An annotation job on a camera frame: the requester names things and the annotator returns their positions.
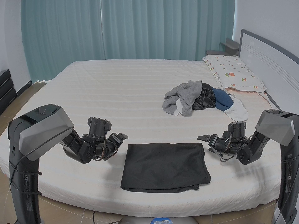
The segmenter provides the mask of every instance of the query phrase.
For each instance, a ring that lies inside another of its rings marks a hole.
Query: wall
[[[18,92],[31,78],[21,33],[21,0],[0,0],[0,70],[9,69]]]
[[[235,41],[242,28],[299,57],[299,0],[236,0]]]

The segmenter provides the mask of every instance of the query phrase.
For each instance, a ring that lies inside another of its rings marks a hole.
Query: curtain
[[[232,38],[235,0],[22,0],[32,81],[74,61],[201,60]]]

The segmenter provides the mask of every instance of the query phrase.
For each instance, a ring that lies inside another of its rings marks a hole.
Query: gray sweater
[[[202,91],[202,81],[189,80],[167,92],[162,105],[163,110],[168,114],[188,115],[191,113],[192,105]]]

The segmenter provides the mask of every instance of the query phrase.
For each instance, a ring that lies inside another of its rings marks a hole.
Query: fitted sheet
[[[231,120],[216,108],[192,111],[188,117],[167,114],[164,95],[180,83],[202,80],[217,88],[211,71],[201,61],[96,60],[74,62],[39,90],[17,117],[53,103],[63,107],[80,136],[88,133],[89,117],[112,123],[111,132],[125,140],[108,161],[81,164],[56,145],[40,158],[39,190],[43,196],[96,211],[139,217],[183,217],[238,211],[279,197],[280,146],[270,140],[261,158],[249,165],[231,159],[221,163],[203,142],[211,182],[181,193],[138,193],[120,188],[127,145],[137,143],[197,142],[199,135],[218,134]],[[234,91],[249,113],[246,136],[255,131],[262,110],[270,109],[255,92]],[[7,129],[0,137],[0,167],[9,174]]]

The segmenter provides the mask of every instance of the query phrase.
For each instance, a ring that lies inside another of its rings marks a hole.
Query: white headboard panel
[[[238,56],[266,86],[283,111],[299,114],[299,58],[277,44],[244,29]]]

